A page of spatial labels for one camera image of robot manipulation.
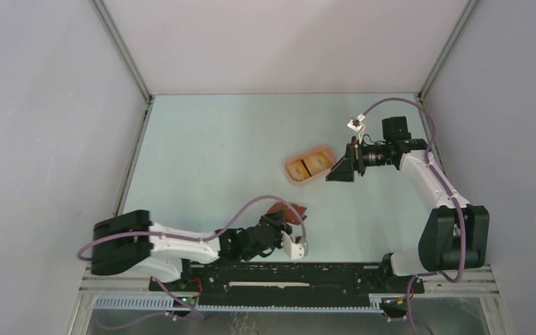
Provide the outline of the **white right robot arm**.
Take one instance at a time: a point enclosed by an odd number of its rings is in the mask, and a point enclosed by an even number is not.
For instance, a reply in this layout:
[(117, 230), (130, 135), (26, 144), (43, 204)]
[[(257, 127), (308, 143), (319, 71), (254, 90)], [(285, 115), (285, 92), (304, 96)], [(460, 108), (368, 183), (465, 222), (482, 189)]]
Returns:
[(352, 137), (344, 155), (326, 176), (327, 181), (353, 182), (370, 167), (391, 165), (412, 183), (429, 217), (417, 248), (390, 253), (378, 272), (382, 289), (395, 292), (406, 276), (466, 269), (486, 262), (490, 216), (486, 207), (473, 205), (451, 185), (423, 139), (412, 138), (405, 117), (382, 120), (383, 142), (364, 144)]

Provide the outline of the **brown leather card holder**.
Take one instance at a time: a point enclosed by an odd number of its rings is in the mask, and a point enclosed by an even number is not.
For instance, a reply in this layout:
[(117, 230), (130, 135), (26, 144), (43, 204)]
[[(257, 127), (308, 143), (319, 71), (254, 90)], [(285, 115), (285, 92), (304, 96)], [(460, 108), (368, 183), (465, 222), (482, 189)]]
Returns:
[(279, 211), (282, 211), (285, 216), (285, 220), (287, 223), (291, 225), (300, 225), (301, 221), (304, 221), (307, 218), (306, 211), (307, 208), (301, 205), (298, 205), (296, 203), (291, 203), (291, 207), (299, 214), (299, 218), (293, 213), (293, 210), (289, 207), (287, 207), (282, 202), (275, 202), (268, 210), (267, 214), (274, 214)]

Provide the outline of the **pink plastic tray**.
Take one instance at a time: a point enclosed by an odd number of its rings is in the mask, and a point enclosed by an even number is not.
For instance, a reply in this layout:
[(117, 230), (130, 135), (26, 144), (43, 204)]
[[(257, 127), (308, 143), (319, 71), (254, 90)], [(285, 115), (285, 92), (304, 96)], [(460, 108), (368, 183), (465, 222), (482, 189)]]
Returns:
[(337, 161), (334, 149), (323, 144), (288, 159), (284, 173), (292, 185), (304, 186), (325, 178)]

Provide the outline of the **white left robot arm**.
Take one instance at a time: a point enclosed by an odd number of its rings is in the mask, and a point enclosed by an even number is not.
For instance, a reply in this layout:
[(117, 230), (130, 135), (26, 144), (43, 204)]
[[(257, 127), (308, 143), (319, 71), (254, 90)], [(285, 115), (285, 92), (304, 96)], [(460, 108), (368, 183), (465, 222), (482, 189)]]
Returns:
[(292, 237), (283, 211), (265, 214), (248, 228), (228, 228), (214, 233), (176, 230), (155, 223), (146, 210), (101, 221), (94, 226), (91, 273), (113, 276), (139, 273), (185, 290), (193, 281), (190, 262), (231, 263), (266, 258), (281, 249), (291, 260), (306, 255), (303, 237)]

